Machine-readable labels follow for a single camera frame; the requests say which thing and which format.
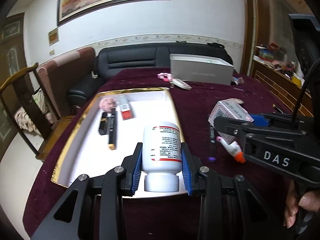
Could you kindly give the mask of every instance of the ribbed white cap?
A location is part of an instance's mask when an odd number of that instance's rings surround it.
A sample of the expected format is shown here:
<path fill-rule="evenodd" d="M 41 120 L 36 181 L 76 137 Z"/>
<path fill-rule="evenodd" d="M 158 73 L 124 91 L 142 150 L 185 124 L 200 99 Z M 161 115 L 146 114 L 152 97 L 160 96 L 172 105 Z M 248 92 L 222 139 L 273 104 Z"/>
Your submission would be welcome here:
<path fill-rule="evenodd" d="M 179 176 L 176 175 L 146 175 L 144 177 L 144 191 L 150 192 L 178 192 Z"/>

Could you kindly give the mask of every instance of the bottle label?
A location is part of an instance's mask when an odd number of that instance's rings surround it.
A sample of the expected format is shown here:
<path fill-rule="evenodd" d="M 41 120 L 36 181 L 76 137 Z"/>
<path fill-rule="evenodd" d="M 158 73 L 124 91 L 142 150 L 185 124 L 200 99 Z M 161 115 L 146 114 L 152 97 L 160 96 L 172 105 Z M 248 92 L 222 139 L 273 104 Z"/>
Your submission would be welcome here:
<path fill-rule="evenodd" d="M 155 126 L 152 128 L 151 160 L 181 162 L 178 129 L 170 126 Z"/>

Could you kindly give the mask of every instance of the pink fluffy ball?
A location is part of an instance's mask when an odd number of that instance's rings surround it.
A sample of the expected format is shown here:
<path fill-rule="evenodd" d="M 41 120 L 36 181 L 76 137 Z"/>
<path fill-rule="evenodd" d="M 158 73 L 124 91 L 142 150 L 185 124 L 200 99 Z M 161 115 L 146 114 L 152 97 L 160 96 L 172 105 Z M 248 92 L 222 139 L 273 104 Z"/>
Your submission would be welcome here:
<path fill-rule="evenodd" d="M 116 101 L 113 98 L 103 98 L 99 102 L 99 108 L 104 112 L 111 112 L 111 109 L 116 107 Z"/>

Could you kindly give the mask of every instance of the maroon tablecloth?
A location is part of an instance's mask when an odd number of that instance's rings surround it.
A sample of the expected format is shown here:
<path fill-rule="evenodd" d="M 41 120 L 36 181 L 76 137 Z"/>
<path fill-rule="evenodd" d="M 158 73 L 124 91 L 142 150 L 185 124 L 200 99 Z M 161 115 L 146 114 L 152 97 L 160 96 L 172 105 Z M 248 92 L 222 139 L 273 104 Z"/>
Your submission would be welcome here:
<path fill-rule="evenodd" d="M 160 72 L 169 69 L 133 69 L 123 70 L 103 85 L 99 92 L 131 88 L 169 87 L 158 79 Z M 170 90 L 185 140 L 191 154 L 200 157 L 203 165 L 209 166 L 219 174 L 233 177 L 244 175 L 257 189 L 261 196 L 281 218 L 285 205 L 287 183 L 285 180 L 265 168 L 253 163 L 237 163 L 218 144 L 218 160 L 207 162 L 209 151 L 208 117 L 219 100 L 239 98 L 244 101 L 244 108 L 249 113 L 270 113 L 276 104 L 283 111 L 288 109 L 266 86 L 258 81 L 243 76 L 245 83 L 237 86 L 254 94 L 233 89 L 235 86 L 210 83 L 190 82 L 192 90 L 178 87 Z M 66 188 L 50 181 L 59 154 L 65 145 L 73 127 L 80 118 L 83 107 L 71 124 L 63 132 L 46 161 L 42 165 L 33 184 L 23 215 L 26 232 L 31 236 L 52 206 L 65 192 Z M 186 195 L 156 199 L 124 199 L 124 218 L 128 239 L 196 239 L 200 203 L 198 198 Z"/>

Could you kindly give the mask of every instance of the white floor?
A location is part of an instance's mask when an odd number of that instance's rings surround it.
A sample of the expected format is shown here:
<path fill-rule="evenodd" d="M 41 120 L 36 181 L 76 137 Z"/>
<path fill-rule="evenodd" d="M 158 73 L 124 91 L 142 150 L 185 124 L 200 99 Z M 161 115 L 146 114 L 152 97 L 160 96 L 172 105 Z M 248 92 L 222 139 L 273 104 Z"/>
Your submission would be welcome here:
<path fill-rule="evenodd" d="M 36 134 L 26 134 L 38 149 L 43 141 Z M 22 216 L 26 202 L 42 166 L 22 137 L 17 134 L 0 162 L 0 204 L 17 232 L 25 239 Z"/>

